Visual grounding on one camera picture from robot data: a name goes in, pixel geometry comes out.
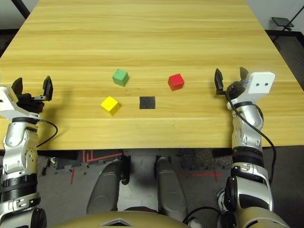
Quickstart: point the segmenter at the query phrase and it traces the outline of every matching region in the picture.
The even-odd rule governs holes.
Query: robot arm
[[[51,100],[53,86],[48,76],[43,85],[44,94],[31,97],[22,94],[22,78],[12,88],[0,86],[1,115],[11,120],[3,140],[3,158],[0,227],[46,227],[46,215],[38,209],[36,126],[44,103]]]
[[[217,94],[225,95],[228,109],[233,110],[233,164],[224,204],[234,213],[238,228],[289,227],[272,212],[273,198],[259,133],[264,119],[255,104],[269,93],[275,75],[271,72],[248,73],[244,68],[240,73],[241,80],[223,91],[222,74],[218,69],[215,72]]]

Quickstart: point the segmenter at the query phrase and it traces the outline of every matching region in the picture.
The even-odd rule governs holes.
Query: black cable
[[[276,162],[276,148],[275,146],[273,145],[273,143],[271,142],[271,140],[266,136],[264,135],[260,130],[258,130],[257,128],[255,128],[253,125],[251,125],[244,117],[242,117],[242,115],[239,113],[239,111],[235,108],[235,106],[232,104],[232,101],[229,97],[229,94],[228,94],[228,90],[230,89],[230,87],[227,88],[227,91],[225,91],[225,96],[226,96],[226,99],[228,100],[230,106],[232,107],[233,111],[235,111],[235,113],[245,122],[247,123],[247,125],[249,127],[251,127],[253,130],[255,130],[257,133],[259,133],[261,136],[263,136],[267,142],[271,145],[271,148],[274,152],[273,154],[273,158],[272,158],[272,164],[271,164],[271,173],[270,173],[270,178],[269,178],[269,184],[272,183],[272,180],[273,180],[273,177],[274,177],[274,169],[275,169],[275,162]]]
[[[44,142],[40,143],[37,147],[42,146],[42,145],[45,144],[46,142],[50,141],[50,140],[51,140],[52,138],[54,138],[55,135],[58,133],[58,128],[57,128],[57,126],[56,126],[54,123],[52,123],[52,122],[50,122],[50,121],[47,121],[47,120],[38,120],[38,121],[39,121],[39,122],[46,122],[46,123],[52,125],[53,127],[55,127],[56,132],[55,132],[51,137],[49,137],[47,140],[45,140]]]
[[[221,215],[221,213],[220,213],[220,211],[219,211],[218,209],[213,208],[213,207],[204,206],[204,207],[196,208],[196,209],[194,209],[193,211],[191,211],[191,212],[184,218],[184,220],[183,220],[182,222],[185,223],[185,224],[188,224],[188,219],[189,219],[189,217],[190,217],[193,213],[195,213],[195,212],[197,212],[197,211],[199,211],[199,210],[204,210],[204,209],[209,209],[209,210],[216,211],[219,215]]]

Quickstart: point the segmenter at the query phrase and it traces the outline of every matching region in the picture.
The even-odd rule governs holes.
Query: yellow cube
[[[120,108],[118,101],[111,96],[107,97],[100,105],[111,115],[114,115]]]

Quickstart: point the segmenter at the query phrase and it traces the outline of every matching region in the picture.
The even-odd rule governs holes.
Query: wall
[[[256,18],[264,29],[282,30],[276,26],[271,17],[288,18],[291,20],[304,5],[304,0],[246,0]],[[304,34],[304,10],[293,21],[293,31]]]
[[[30,12],[38,2],[39,0],[23,0]],[[11,0],[0,0],[0,29],[19,29],[24,21],[24,17]]]

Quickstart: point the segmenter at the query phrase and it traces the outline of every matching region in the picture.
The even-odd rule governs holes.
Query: toy block
[[[181,89],[184,86],[184,79],[181,77],[180,74],[172,75],[169,77],[168,84],[172,91]]]
[[[114,115],[120,108],[118,101],[111,96],[107,97],[100,105],[111,115]]]
[[[120,70],[120,69],[116,70],[116,72],[114,73],[112,78],[113,78],[114,83],[117,85],[120,85],[120,86],[125,86],[125,84],[129,80],[128,73],[126,71]]]

